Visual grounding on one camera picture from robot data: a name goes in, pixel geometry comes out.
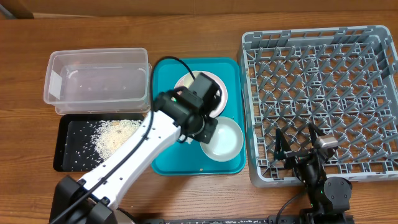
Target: gray dish rack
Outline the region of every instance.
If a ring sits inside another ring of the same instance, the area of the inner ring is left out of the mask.
[[[273,159],[275,130],[308,149],[310,122],[338,139],[329,177],[398,179],[398,56],[386,27],[247,32],[239,58],[255,186],[301,184]]]

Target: wire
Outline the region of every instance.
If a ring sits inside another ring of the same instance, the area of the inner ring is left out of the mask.
[[[181,59],[179,59],[177,57],[174,57],[174,56],[164,56],[161,59],[159,59],[157,61],[157,63],[159,63],[160,61],[163,61],[165,59],[174,59],[174,60],[180,62],[188,70],[189,74],[191,74],[191,77],[195,80],[195,76],[193,75],[191,69],[188,67],[188,65],[183,60],[181,60]]]
[[[317,181],[315,182],[315,184],[317,184],[319,182],[319,180],[321,179],[321,169],[322,169],[322,165],[321,165],[321,161],[319,160],[319,154],[318,151],[315,154],[315,156],[317,157],[317,163],[318,163],[318,177],[317,177]]]
[[[169,90],[170,91],[170,93],[178,93],[178,92],[180,92],[180,91],[182,91],[182,90],[187,90],[187,87],[185,87],[185,86],[179,86],[179,87],[176,87],[174,90]]]
[[[303,196],[307,191],[303,190],[302,192],[298,193],[297,195],[295,195],[294,197],[292,197],[290,200],[288,200],[284,206],[282,206],[282,208],[280,208],[278,215],[276,216],[275,219],[275,224],[279,224],[279,220],[280,220],[280,215],[282,214],[282,212],[284,211],[284,209],[290,204],[292,203],[294,200],[298,199],[299,197]]]
[[[123,158],[115,167],[113,167],[113,169],[111,169],[111,171],[109,171],[103,178],[101,178],[100,181],[98,181],[97,184],[95,184],[91,189],[89,189],[83,196],[81,196],[78,200],[76,200],[75,203],[71,204],[67,209],[65,209],[61,214],[59,214],[57,217],[55,217],[53,220],[51,220],[51,222],[49,224],[55,224],[57,223],[61,218],[63,218],[65,215],[68,215],[68,213],[70,213],[72,210],[76,209],[77,206],[79,206],[79,204],[82,203],[82,201],[86,200],[99,186],[101,186],[102,184],[106,183],[106,180],[115,172],[117,171],[136,151],[137,149],[141,146],[141,144],[145,141],[145,139],[147,138],[149,131],[152,127],[152,123],[154,122],[154,97],[153,97],[153,87],[154,87],[154,71],[156,66],[159,64],[159,62],[165,60],[165,59],[174,59],[179,61],[180,63],[182,63],[187,70],[189,71],[189,73],[191,74],[192,78],[195,79],[195,77],[193,76],[192,71],[189,69],[188,65],[183,62],[182,60],[180,60],[179,58],[173,57],[173,56],[165,56],[160,58],[154,65],[154,69],[152,70],[152,75],[149,77],[149,102],[151,105],[151,110],[150,110],[150,120],[149,120],[149,124],[148,124],[148,128],[146,130],[146,132],[144,133],[144,135],[142,136],[141,140],[137,143],[137,145],[129,152],[129,154],[127,154],[125,156],[125,158]]]

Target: wooden surface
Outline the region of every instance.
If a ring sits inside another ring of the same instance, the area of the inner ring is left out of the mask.
[[[80,16],[166,16],[398,10],[398,1],[395,0],[377,0],[377,3],[374,0],[333,0],[333,2],[319,0],[0,0],[0,2],[11,5],[14,11],[16,9],[22,12],[28,10],[35,18],[37,13]]]
[[[53,51],[144,47],[152,64],[164,55],[236,59],[246,31],[372,24],[398,36],[398,13],[389,11],[0,21],[0,223],[46,223],[66,174],[52,168],[60,116],[43,102]],[[348,213],[357,223],[396,223],[397,183],[354,183]],[[247,165],[236,175],[196,177],[162,177],[148,168],[121,206],[139,217],[267,217],[299,190],[255,188]],[[285,214],[306,207],[303,198]]]

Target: clear plastic container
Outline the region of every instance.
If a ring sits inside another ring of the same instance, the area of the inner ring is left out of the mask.
[[[146,112],[146,49],[64,50],[50,56],[44,101],[58,114]]]

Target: black cable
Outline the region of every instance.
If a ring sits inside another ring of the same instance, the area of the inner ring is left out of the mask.
[[[193,75],[191,69],[188,67],[188,65],[183,60],[181,60],[181,59],[179,59],[177,57],[174,57],[174,56],[164,56],[161,59],[159,59],[157,61],[157,63],[159,63],[160,61],[163,61],[165,59],[174,59],[174,60],[180,62],[188,70],[189,74],[191,74],[191,77],[195,80],[195,76]]]
[[[318,163],[318,177],[317,177],[317,181],[315,182],[315,184],[317,184],[319,182],[319,180],[321,179],[321,168],[322,168],[322,165],[321,165],[321,161],[319,160],[318,151],[315,154],[315,156],[317,157],[317,163]]]
[[[61,214],[59,214],[57,217],[55,217],[53,220],[51,220],[51,222],[49,224],[55,224],[59,221],[59,219],[63,218],[65,215],[68,215],[68,213],[70,213],[72,210],[76,209],[77,206],[79,206],[79,204],[82,203],[82,201],[86,200],[99,186],[101,186],[102,184],[104,184],[106,182],[106,180],[115,172],[117,171],[136,151],[137,149],[141,146],[141,144],[145,141],[145,139],[147,138],[149,131],[152,127],[152,123],[154,121],[154,97],[152,95],[153,93],[153,82],[154,82],[154,71],[155,68],[157,66],[157,64],[165,59],[174,59],[179,61],[180,63],[182,63],[187,70],[190,72],[191,76],[193,79],[195,79],[195,77],[193,76],[192,71],[189,69],[188,65],[183,62],[182,60],[180,60],[179,58],[173,57],[173,56],[166,56],[166,57],[162,57],[160,58],[154,65],[154,69],[152,70],[152,75],[149,77],[149,101],[150,101],[150,105],[151,105],[151,110],[150,110],[150,120],[149,120],[149,125],[148,128],[146,130],[146,132],[144,133],[144,135],[142,136],[141,140],[137,143],[137,145],[129,152],[129,154],[127,154],[125,156],[125,158],[123,158],[115,167],[113,167],[113,169],[111,169],[111,171],[109,171],[103,178],[101,178],[100,181],[98,181],[98,183],[96,185],[94,185],[91,189],[89,189],[89,191],[87,191],[83,196],[81,196],[78,200],[76,200],[75,203],[71,204],[67,209],[65,209]]]
[[[179,86],[179,87],[176,87],[174,90],[169,90],[169,91],[170,91],[170,93],[172,93],[172,92],[178,93],[178,92],[180,92],[182,90],[186,90],[186,89],[187,89],[187,87],[185,87],[185,86]]]
[[[288,200],[284,206],[282,206],[282,208],[280,208],[278,215],[276,216],[275,219],[275,224],[279,224],[279,220],[280,220],[280,215],[282,214],[282,212],[284,211],[284,209],[290,204],[292,203],[294,200],[298,199],[299,197],[303,196],[307,191],[303,190],[302,192],[298,193],[297,195],[295,195],[294,197],[292,197],[290,200]]]

